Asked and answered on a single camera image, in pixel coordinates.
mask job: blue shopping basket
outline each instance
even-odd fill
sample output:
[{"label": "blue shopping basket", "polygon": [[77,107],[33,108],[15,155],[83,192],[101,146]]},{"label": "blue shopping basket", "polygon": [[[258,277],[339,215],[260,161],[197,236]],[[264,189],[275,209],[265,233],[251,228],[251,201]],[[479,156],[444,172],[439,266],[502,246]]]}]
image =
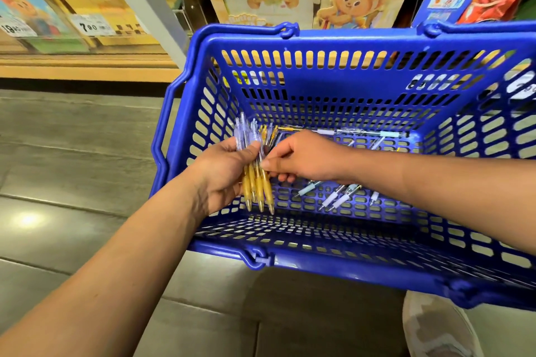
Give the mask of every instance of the blue shopping basket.
[{"label": "blue shopping basket", "polygon": [[[386,139],[385,150],[534,158],[535,55],[530,22],[305,32],[291,23],[206,26],[166,92],[151,195],[230,137],[240,110],[261,123],[407,132]],[[164,157],[171,104],[184,82]],[[296,186],[277,184],[274,216],[249,213],[236,199],[203,221],[190,249],[252,269],[282,266],[442,295],[464,308],[536,309],[534,257],[392,198],[369,205],[368,189],[319,212],[333,187],[292,200]],[[501,189],[515,187],[498,187],[497,195]]]}]

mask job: person's right hand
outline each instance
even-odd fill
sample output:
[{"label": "person's right hand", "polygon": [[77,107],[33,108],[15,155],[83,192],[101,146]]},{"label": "person's right hand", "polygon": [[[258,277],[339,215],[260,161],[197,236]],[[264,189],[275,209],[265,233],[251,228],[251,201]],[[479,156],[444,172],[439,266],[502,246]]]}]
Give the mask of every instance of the person's right hand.
[{"label": "person's right hand", "polygon": [[302,130],[282,140],[261,163],[271,177],[292,183],[296,176],[315,181],[341,181],[351,148],[319,134]]}]

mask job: price tag reading 19.90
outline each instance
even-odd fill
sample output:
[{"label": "price tag reading 19.90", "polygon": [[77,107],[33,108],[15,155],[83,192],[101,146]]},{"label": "price tag reading 19.90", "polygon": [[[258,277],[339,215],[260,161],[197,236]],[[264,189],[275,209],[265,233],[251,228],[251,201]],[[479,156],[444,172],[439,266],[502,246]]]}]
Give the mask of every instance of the price tag reading 19.90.
[{"label": "price tag reading 19.90", "polygon": [[37,33],[29,25],[14,17],[0,16],[0,29],[11,37],[38,37]]},{"label": "price tag reading 19.90", "polygon": [[83,35],[116,35],[115,30],[101,14],[72,14],[70,19]]}]

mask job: person's right arm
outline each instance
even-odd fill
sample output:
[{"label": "person's right arm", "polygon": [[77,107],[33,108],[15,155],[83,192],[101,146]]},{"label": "person's right arm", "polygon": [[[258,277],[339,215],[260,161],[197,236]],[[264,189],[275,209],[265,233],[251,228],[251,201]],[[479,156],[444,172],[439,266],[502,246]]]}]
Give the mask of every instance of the person's right arm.
[{"label": "person's right arm", "polygon": [[262,166],[281,181],[363,184],[536,255],[536,161],[353,149],[304,130]]}]

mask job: forearm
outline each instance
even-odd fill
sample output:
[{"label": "forearm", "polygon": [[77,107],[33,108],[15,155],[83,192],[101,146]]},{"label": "forearm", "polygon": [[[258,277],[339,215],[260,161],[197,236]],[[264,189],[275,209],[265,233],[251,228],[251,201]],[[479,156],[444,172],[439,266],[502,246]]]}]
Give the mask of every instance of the forearm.
[{"label": "forearm", "polygon": [[535,162],[355,149],[347,156],[348,175],[365,187],[536,254]]},{"label": "forearm", "polygon": [[178,177],[132,215],[76,274],[0,338],[0,355],[134,353],[203,218]]}]

